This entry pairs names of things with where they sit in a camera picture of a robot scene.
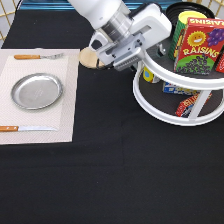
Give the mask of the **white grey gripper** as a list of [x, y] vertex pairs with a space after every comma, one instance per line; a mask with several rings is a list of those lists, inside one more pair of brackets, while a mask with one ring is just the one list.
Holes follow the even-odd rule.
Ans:
[[93, 34], [89, 47], [105, 67], [121, 71], [143, 60], [146, 50], [170, 36], [172, 24], [156, 3], [130, 12], [124, 3]]

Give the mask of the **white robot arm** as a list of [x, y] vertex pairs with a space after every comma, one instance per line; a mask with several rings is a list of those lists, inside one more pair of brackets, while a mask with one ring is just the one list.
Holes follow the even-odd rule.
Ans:
[[106, 66], [121, 71], [143, 60], [146, 50], [171, 33], [157, 3], [131, 12], [122, 0], [68, 0], [95, 30], [89, 48]]

